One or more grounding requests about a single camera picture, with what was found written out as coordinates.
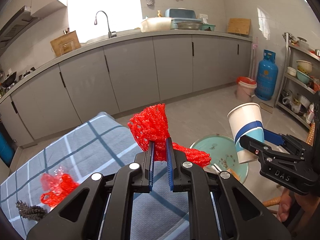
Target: cutting board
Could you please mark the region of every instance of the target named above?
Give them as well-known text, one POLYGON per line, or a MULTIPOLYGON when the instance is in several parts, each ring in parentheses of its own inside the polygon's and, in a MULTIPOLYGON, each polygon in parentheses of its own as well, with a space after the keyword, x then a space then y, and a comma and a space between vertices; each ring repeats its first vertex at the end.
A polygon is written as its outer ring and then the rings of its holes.
POLYGON ((249 35, 251 19, 230 18, 228 33, 239 33, 249 35))
POLYGON ((63 54, 81 47, 76 31, 60 36, 50 41, 50 43, 56 57, 60 57, 63 54))

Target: blue gas tank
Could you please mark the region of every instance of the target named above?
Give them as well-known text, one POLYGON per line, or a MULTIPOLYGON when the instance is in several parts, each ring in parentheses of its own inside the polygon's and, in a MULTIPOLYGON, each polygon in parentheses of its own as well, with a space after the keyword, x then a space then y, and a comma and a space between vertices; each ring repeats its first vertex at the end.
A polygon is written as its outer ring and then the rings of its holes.
POLYGON ((257 74, 257 88, 255 94, 262 100, 270 100, 275 91, 278 67, 275 64, 276 54, 270 50, 264 50, 263 60, 259 62, 257 74))

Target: metal screw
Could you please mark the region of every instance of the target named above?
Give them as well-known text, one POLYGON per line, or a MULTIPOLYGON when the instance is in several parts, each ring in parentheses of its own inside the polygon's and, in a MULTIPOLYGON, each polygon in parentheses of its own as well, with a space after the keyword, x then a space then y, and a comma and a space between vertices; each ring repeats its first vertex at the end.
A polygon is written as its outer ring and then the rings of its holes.
POLYGON ((129 165, 129 168, 132 169, 132 170, 136 170, 140 167, 140 164, 139 163, 131 163, 129 165))
POLYGON ((182 166, 188 169, 188 168, 191 168, 191 167, 192 167, 192 163, 191 163, 191 162, 184 162, 184 163, 182 164, 182 166))
POLYGON ((99 180, 101 179, 101 177, 102 177, 101 173, 97 173, 97 172, 91 175, 92 180, 99 180))
POLYGON ((227 171, 223 171, 220 173, 220 177, 223 179, 229 179, 230 178, 230 173, 227 171))

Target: paper cup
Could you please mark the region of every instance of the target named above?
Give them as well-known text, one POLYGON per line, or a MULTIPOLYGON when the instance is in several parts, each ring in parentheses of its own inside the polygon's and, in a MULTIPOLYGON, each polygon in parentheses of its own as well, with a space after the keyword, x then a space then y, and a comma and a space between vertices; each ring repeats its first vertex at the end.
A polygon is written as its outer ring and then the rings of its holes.
POLYGON ((232 109, 227 116, 236 144, 239 163, 247 163, 258 157, 240 146, 239 140, 243 135, 264 142, 260 106, 256 103, 246 103, 232 109))

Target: blue checkered cloth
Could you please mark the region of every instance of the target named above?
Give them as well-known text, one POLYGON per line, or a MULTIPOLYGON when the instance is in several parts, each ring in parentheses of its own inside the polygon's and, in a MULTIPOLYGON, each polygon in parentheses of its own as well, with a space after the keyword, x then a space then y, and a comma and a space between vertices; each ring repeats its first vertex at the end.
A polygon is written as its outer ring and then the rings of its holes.
MULTIPOLYGON (((79 183, 92 173, 117 172, 142 152, 130 130, 102 112, 50 144, 0 185, 0 206, 17 232, 26 239, 35 221, 20 217, 16 202, 40 203, 40 178, 54 174, 60 166, 79 183)), ((169 190, 166 162, 155 162, 154 186, 150 194, 134 195, 131 239, 189 239, 188 194, 169 190)))

